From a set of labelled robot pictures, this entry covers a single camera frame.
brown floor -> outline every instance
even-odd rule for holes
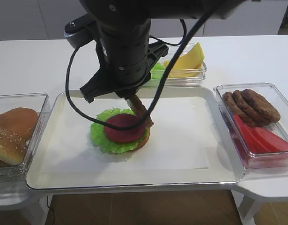
[[[230,191],[55,195],[55,225],[241,225]],[[256,225],[288,225],[288,202],[265,203]],[[52,225],[49,212],[46,224]],[[0,211],[0,225],[30,225]]]

bottom bun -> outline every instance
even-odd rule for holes
[[[135,151],[135,150],[140,149],[141,147],[143,147],[148,142],[149,137],[150,137],[150,129],[148,129],[147,135],[143,139],[143,141],[141,143],[139,143],[138,146],[135,149],[131,150],[131,151]]]

clear plastic container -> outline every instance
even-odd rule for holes
[[[222,85],[215,88],[216,98],[223,118],[229,128],[233,142],[247,169],[288,166],[288,151],[282,150],[269,153],[253,153],[237,127],[233,113],[223,103],[222,95],[227,91],[251,89],[270,102],[280,113],[281,119],[277,123],[271,123],[265,128],[288,142],[288,101],[278,89],[270,83],[251,83],[237,85]]]
[[[181,56],[187,54],[195,44],[188,44]],[[167,60],[171,60],[175,52],[177,51],[178,46],[170,46],[169,52],[165,57],[161,57],[158,62],[164,63]],[[201,68],[197,69],[182,69],[182,70],[172,70],[166,81],[166,86],[184,86],[187,84],[201,86],[205,80],[205,72],[207,67],[204,62],[202,62]],[[152,79],[145,86],[156,86],[164,73],[164,70],[153,70],[151,71]],[[181,78],[171,78],[171,75],[182,76]]]
[[[18,165],[7,165],[0,161],[0,182],[24,179],[25,171],[31,162],[50,115],[50,106],[46,93],[0,96],[0,114],[18,107],[35,110],[39,115],[39,119],[33,135],[28,141],[27,151],[23,161]]]

